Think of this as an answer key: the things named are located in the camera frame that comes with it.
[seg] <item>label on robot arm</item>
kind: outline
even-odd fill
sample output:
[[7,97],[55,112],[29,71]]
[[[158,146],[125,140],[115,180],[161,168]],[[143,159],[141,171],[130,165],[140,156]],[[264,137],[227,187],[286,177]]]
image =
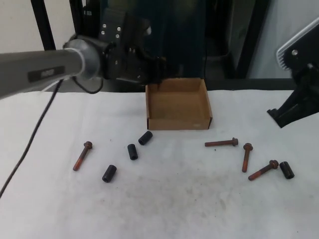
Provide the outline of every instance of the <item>label on robot arm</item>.
[[51,78],[54,76],[62,75],[64,73],[65,73],[64,66],[57,66],[57,67],[47,68],[47,69],[42,69],[37,71],[30,71],[28,72],[28,80],[29,82],[37,82],[37,81]]

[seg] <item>white table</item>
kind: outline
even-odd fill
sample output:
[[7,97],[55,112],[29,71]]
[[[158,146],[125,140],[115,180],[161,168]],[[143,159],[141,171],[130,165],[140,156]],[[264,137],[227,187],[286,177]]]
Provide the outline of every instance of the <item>white table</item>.
[[[280,129],[268,116],[291,92],[209,92],[210,130],[146,131],[144,94],[60,93],[0,200],[2,239],[319,238],[319,116]],[[51,93],[0,101],[0,183],[20,158]],[[239,139],[238,147],[205,148]],[[85,141],[94,148],[72,170]],[[248,172],[243,145],[250,142]],[[127,145],[139,159],[131,161]],[[288,161],[295,178],[272,170]],[[101,178],[110,164],[113,181]]]

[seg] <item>black pole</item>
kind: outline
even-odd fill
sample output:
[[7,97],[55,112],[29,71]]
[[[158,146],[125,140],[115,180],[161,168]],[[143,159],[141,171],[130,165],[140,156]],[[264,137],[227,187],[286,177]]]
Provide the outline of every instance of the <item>black pole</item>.
[[245,79],[247,77],[270,2],[271,0],[256,0],[255,2],[244,46],[237,65],[236,78]]
[[82,0],[70,0],[70,7],[75,34],[82,34],[84,30],[84,14]]
[[44,0],[31,0],[31,4],[44,50],[56,50]]

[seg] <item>screw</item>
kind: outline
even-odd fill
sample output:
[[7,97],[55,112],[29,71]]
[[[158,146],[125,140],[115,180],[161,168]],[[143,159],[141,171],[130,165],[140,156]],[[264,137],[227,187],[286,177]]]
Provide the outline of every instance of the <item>screw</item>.
[[269,164],[266,167],[263,167],[262,169],[260,169],[259,171],[257,171],[256,173],[250,175],[248,177],[248,179],[250,181],[255,180],[256,178],[260,177],[262,174],[268,172],[271,169],[277,169],[278,168],[279,163],[276,160],[270,160]]
[[207,142],[205,143],[205,147],[212,147],[212,146],[222,146],[222,145],[238,145],[238,139],[233,138],[232,140],[227,141],[217,141],[217,142]]
[[249,153],[250,151],[253,150],[253,146],[250,143],[247,143],[244,145],[244,150],[245,150],[245,156],[244,156],[243,168],[241,171],[243,173],[246,173],[248,168]]
[[298,51],[297,51],[297,50],[293,50],[293,51],[291,52],[291,54],[292,54],[293,56],[297,56],[297,55],[298,55]]
[[81,166],[81,164],[82,164],[87,152],[89,151],[89,149],[92,148],[92,146],[93,145],[92,145],[92,143],[90,141],[87,141],[87,142],[84,143],[84,149],[83,149],[79,159],[74,164],[74,167],[73,167],[74,171],[78,171],[79,170],[79,168],[80,168],[80,166]]

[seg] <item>white wall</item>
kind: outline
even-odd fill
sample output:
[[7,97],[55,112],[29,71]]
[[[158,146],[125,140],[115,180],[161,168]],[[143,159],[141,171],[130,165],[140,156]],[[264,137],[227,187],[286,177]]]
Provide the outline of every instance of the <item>white wall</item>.
[[[57,49],[74,33],[69,0],[45,0]],[[0,0],[0,53],[43,50],[30,0]]]
[[272,0],[249,78],[289,78],[277,64],[276,51],[319,17],[319,0]]

